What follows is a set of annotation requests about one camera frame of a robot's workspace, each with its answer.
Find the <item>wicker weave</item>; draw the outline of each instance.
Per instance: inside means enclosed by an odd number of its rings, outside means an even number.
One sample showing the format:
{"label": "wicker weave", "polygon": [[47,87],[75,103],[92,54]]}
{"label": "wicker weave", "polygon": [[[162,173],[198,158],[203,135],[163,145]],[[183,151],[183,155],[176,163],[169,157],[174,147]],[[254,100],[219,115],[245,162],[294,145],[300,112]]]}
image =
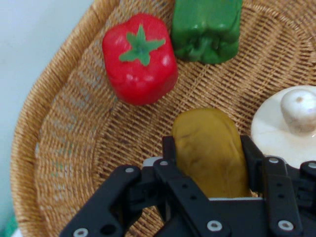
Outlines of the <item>wicker weave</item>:
{"label": "wicker weave", "polygon": [[[316,0],[244,0],[239,54],[221,65],[178,61],[172,92],[150,106],[117,100],[101,42],[137,12],[171,25],[171,0],[96,0],[27,97],[12,147],[14,207],[24,237],[56,237],[110,172],[161,154],[175,117],[217,107],[250,133],[261,103],[277,91],[316,85]],[[162,223],[146,209],[127,236]]]}

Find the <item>screw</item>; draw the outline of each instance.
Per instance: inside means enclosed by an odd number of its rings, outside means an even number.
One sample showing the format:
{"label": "screw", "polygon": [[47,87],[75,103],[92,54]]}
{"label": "screw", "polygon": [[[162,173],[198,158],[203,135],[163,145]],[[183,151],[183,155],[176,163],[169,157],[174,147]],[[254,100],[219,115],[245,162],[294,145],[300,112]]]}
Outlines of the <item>screw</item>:
{"label": "screw", "polygon": [[74,237],[87,237],[89,231],[86,228],[80,228],[74,232]]}
{"label": "screw", "polygon": [[278,159],[272,157],[272,158],[269,159],[269,162],[276,164],[276,163],[278,163]]}
{"label": "screw", "polygon": [[168,165],[168,162],[162,161],[162,162],[160,162],[160,165]]}
{"label": "screw", "polygon": [[289,221],[279,221],[277,225],[283,231],[292,231],[294,229],[293,224]]}
{"label": "screw", "polygon": [[133,168],[127,168],[127,169],[125,170],[125,172],[126,172],[126,173],[132,173],[132,172],[134,172],[134,169],[133,169]]}
{"label": "screw", "polygon": [[309,163],[308,167],[312,169],[316,169],[316,163]]}
{"label": "screw", "polygon": [[219,221],[209,221],[207,228],[212,232],[218,232],[222,230],[223,226]]}

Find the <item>plastic vegetable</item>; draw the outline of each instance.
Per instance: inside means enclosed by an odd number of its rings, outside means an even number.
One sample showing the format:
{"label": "plastic vegetable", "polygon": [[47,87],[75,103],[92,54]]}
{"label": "plastic vegetable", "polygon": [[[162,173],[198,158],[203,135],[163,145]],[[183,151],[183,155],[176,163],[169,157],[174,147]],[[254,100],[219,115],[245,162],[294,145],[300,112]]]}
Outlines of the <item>plastic vegetable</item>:
{"label": "plastic vegetable", "polygon": [[208,198],[250,197],[246,161],[234,122],[218,109],[195,109],[174,121],[177,166]]}
{"label": "plastic vegetable", "polygon": [[175,86],[177,63],[162,20],[138,13],[108,30],[102,47],[108,79],[121,100],[154,103]]}
{"label": "plastic vegetable", "polygon": [[171,39],[175,55],[217,64],[236,56],[242,0],[176,0]]}

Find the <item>yellow toy banana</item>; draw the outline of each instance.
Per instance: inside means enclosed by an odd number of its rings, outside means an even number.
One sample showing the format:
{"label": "yellow toy banana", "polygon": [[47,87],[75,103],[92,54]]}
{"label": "yellow toy banana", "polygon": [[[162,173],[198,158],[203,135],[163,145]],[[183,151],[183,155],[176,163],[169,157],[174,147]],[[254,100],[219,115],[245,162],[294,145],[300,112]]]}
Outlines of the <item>yellow toy banana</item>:
{"label": "yellow toy banana", "polygon": [[250,197],[246,161],[234,122],[221,110],[194,109],[174,121],[177,166],[208,198]]}

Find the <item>mushroom stem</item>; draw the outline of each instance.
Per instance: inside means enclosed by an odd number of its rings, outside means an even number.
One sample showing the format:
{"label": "mushroom stem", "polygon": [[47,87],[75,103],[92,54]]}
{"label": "mushroom stem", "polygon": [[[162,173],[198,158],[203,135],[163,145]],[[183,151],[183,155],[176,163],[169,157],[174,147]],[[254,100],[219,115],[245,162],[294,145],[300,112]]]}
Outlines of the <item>mushroom stem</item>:
{"label": "mushroom stem", "polygon": [[309,90],[294,89],[281,100],[281,111],[291,133],[316,134],[316,95]]}

